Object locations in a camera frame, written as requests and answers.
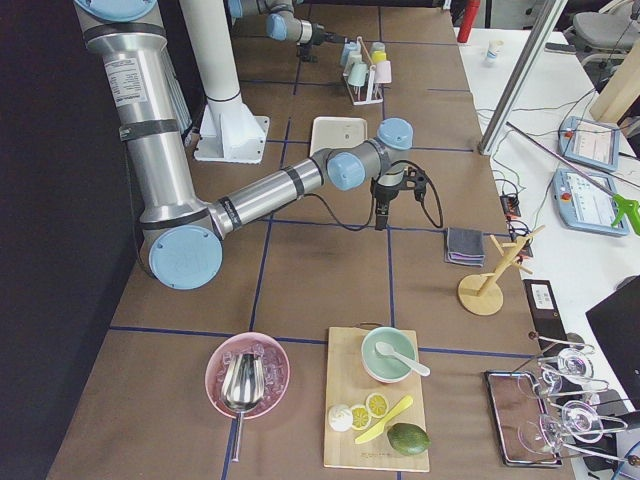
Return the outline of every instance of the yellow knife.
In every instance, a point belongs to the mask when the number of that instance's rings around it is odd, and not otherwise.
[[[400,415],[411,405],[413,405],[413,397],[411,395],[405,395],[404,397],[402,397],[402,399],[398,403],[396,403],[395,406],[391,410],[389,410],[389,413],[382,417],[378,423],[376,423],[362,435],[356,437],[356,445],[367,443],[377,436],[381,435],[382,432],[384,432],[384,426],[386,425],[386,423],[397,415]]]

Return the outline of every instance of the green tool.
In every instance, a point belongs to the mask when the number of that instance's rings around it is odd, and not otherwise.
[[[513,128],[516,132],[518,132],[520,135],[525,137],[527,140],[529,140],[530,142],[540,147],[542,150],[544,150],[548,154],[553,155],[556,159],[558,159],[558,161],[562,162],[564,165],[566,165],[571,170],[576,172],[578,175],[580,175],[582,178],[588,181],[591,185],[602,190],[604,193],[606,193],[611,198],[613,198],[613,201],[615,202],[616,207],[618,209],[618,214],[616,215],[616,218],[613,220],[613,223],[611,224],[612,227],[615,227],[616,225],[618,225],[622,221],[622,218],[626,215],[627,219],[629,220],[629,224],[633,228],[633,231],[636,233],[636,235],[640,235],[640,213],[639,213],[640,203],[638,203],[638,200],[629,200],[624,198],[622,195],[618,193],[612,192],[604,185],[593,180],[589,175],[587,175],[582,170],[577,168],[571,162],[561,157],[550,148],[547,148],[546,146],[537,142],[535,139],[531,138],[529,135],[527,135],[526,132],[523,132],[522,130],[520,130],[513,123],[507,122],[507,125]]]

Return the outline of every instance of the white table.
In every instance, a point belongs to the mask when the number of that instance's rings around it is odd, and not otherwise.
[[[495,109],[528,35],[528,31],[474,29],[469,41],[460,45],[483,130],[488,124],[488,119],[484,117],[490,117],[492,112],[480,109]],[[504,45],[497,61],[488,65],[484,59],[489,41],[492,40],[502,40]],[[559,32],[552,33],[549,41],[566,43]],[[592,88],[593,85],[574,55],[544,52],[526,80],[515,108],[557,107],[578,100]],[[594,93],[586,96],[570,114],[592,119],[587,106],[595,101],[596,95]],[[571,108],[572,105],[556,110],[514,111],[509,121],[527,133],[552,132],[537,137],[537,140],[557,151],[556,131]],[[506,127],[499,138],[502,139],[509,130],[511,129]],[[626,139],[621,142],[621,151],[633,154]],[[496,178],[502,178],[504,174],[507,179],[516,183],[516,175],[496,161],[519,174],[519,183],[525,187],[519,195],[521,218],[533,229],[536,212],[559,162],[516,132],[509,133],[497,153],[494,151],[492,156],[492,168],[497,170]],[[640,163],[620,157],[616,174],[640,183]],[[640,198],[638,189],[619,181],[615,183],[618,192],[624,197]],[[509,191],[510,187],[505,186],[505,192]],[[540,209],[537,226],[540,225],[545,225],[546,228],[532,245],[534,258],[526,262],[526,266],[534,274],[523,273],[522,277],[549,280],[565,331],[578,333],[587,343],[598,348],[585,312],[609,296],[624,278],[640,273],[637,255],[640,251],[640,237],[633,232],[623,238],[614,238],[569,230],[558,216],[551,192]],[[617,390],[622,398],[626,398],[624,389],[599,349],[594,357],[595,377],[611,382],[611,388]],[[576,478],[588,478],[583,462],[574,462],[574,470]]]

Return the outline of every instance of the white spoon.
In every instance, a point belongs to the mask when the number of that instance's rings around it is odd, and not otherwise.
[[[387,342],[376,342],[376,351],[380,355],[384,355],[385,357],[395,357],[404,363],[407,367],[409,367],[414,372],[422,375],[423,377],[428,376],[431,373],[431,370],[426,365],[422,365],[421,363],[416,362],[415,360],[411,360],[408,357],[405,357],[401,353],[396,352],[393,348],[393,345],[388,344]]]

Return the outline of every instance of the red cylinder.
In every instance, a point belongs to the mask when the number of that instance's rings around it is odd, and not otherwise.
[[[462,19],[462,25],[460,25],[460,31],[458,32],[458,43],[467,43],[467,40],[469,40],[471,27],[473,27],[473,22],[478,15],[479,8],[480,0],[467,1],[467,6],[464,9],[464,18]]]

